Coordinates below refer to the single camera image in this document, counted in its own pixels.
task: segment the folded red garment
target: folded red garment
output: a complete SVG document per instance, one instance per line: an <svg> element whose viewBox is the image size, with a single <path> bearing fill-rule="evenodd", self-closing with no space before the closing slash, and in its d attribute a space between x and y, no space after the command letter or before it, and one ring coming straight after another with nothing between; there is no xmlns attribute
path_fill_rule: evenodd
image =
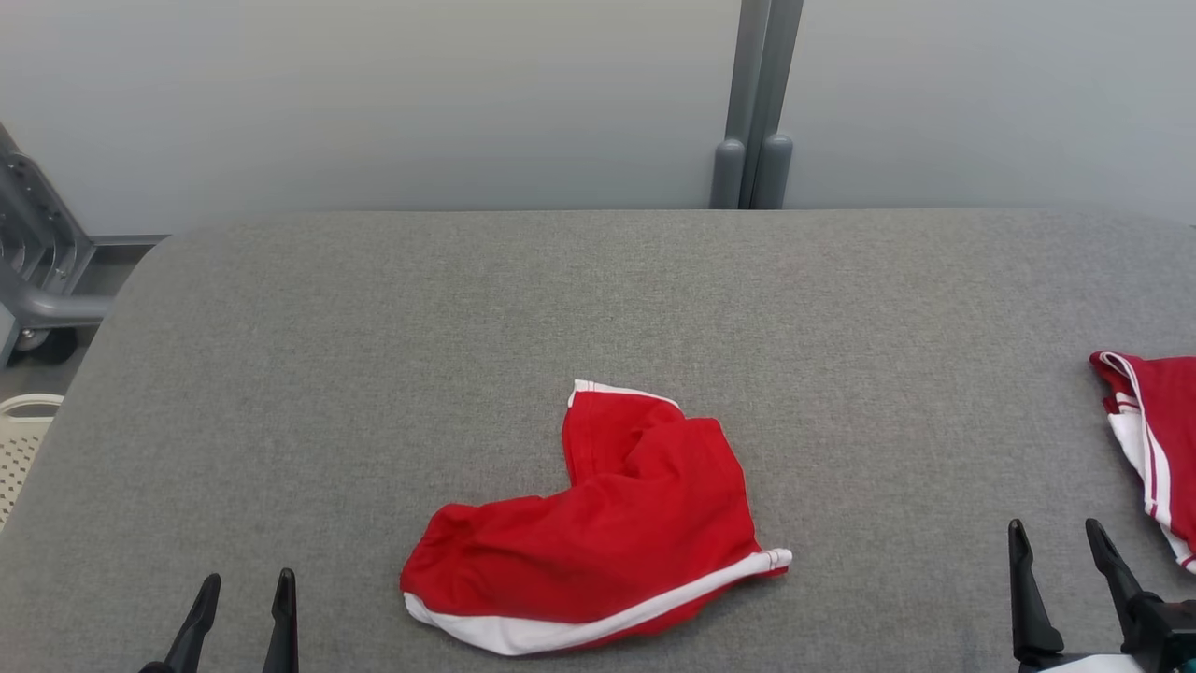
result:
<svg viewBox="0 0 1196 673"><path fill-rule="evenodd" d="M562 429L572 488L438 512L399 576L413 617L505 655L660 632L731 585L785 573L764 551L719 423L578 381Z"/></svg>
<svg viewBox="0 0 1196 673"><path fill-rule="evenodd" d="M1146 512L1176 553L1196 573L1196 359L1146 361L1099 351L1090 359L1113 397L1109 423L1130 465L1142 477Z"/></svg>

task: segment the gray table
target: gray table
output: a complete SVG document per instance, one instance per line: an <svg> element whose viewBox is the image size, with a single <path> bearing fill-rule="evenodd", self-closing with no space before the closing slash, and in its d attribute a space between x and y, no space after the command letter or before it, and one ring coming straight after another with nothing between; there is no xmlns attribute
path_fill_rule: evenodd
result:
<svg viewBox="0 0 1196 673"><path fill-rule="evenodd" d="M176 235L116 300L0 536L0 671L1009 671L1006 524L1116 649L1096 516L1196 596L1086 359L1196 354L1196 231L1041 210L329 213ZM789 575L659 638L512 661L403 611L432 513L567 485L574 379L719 418Z"/></svg>

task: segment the beige plastic basket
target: beige plastic basket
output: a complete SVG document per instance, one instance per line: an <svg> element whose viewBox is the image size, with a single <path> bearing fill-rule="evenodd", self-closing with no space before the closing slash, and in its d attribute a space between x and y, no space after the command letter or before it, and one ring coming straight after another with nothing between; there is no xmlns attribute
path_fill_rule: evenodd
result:
<svg viewBox="0 0 1196 673"><path fill-rule="evenodd" d="M17 504L17 496L25 485L29 469L37 458L37 448L49 429L53 416L13 416L22 408L62 405L62 396L35 393L17 396L0 403L0 531Z"/></svg>

